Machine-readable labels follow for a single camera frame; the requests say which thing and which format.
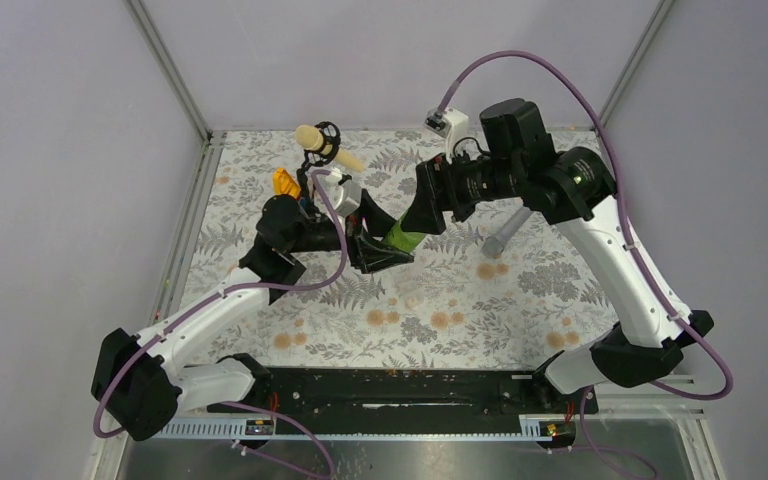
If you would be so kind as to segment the green pill bottle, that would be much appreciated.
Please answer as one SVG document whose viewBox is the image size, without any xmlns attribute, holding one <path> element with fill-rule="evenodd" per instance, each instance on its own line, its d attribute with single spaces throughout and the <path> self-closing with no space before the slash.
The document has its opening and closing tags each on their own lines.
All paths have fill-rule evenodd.
<svg viewBox="0 0 768 480">
<path fill-rule="evenodd" d="M 383 237 L 381 242 L 389 247 L 393 247 L 405 253 L 412 253 L 426 238 L 427 234 L 422 232 L 407 231 L 403 227 L 403 221 L 407 213 L 403 213 L 396 221 L 393 227 Z"/>
</svg>

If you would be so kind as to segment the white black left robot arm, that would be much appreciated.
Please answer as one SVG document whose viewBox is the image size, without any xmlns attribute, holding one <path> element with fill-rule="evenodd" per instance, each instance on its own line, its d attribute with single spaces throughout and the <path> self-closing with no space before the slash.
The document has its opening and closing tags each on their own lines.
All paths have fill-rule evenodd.
<svg viewBox="0 0 768 480">
<path fill-rule="evenodd" d="M 364 189 L 343 187 L 337 202 L 324 206 L 320 212 L 309 197 L 273 196 L 263 206 L 253 246 L 217 287 L 135 334 L 118 328 L 102 340 L 91 384 L 97 437 L 127 433 L 143 441 L 181 412 L 226 401 L 261 409 L 271 387 L 250 361 L 232 356 L 196 365 L 196 351 L 284 294 L 318 290 L 338 279 L 333 273 L 300 284 L 306 268 L 296 253 L 336 252 L 338 271 L 374 273 L 412 262 L 423 239 L 406 232 Z"/>
</svg>

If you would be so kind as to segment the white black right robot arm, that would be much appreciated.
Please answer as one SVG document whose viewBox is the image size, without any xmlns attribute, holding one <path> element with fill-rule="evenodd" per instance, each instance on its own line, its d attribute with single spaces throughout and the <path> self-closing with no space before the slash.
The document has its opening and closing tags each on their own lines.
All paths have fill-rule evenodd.
<svg viewBox="0 0 768 480">
<path fill-rule="evenodd" d="M 585 147 L 557 151 L 538 106 L 521 98 L 484 109 L 479 120 L 487 147 L 471 157 L 455 151 L 467 135 L 465 115 L 450 109 L 427 118 L 446 149 L 417 166 L 413 202 L 386 243 L 412 251 L 424 237 L 443 233 L 447 216 L 463 221 L 482 202 L 519 198 L 575 247 L 618 317 L 605 335 L 537 369 L 537 405 L 557 412 L 585 387 L 630 388 L 670 374 L 714 322 L 677 298 L 621 223 L 617 186 L 600 156 Z"/>
</svg>

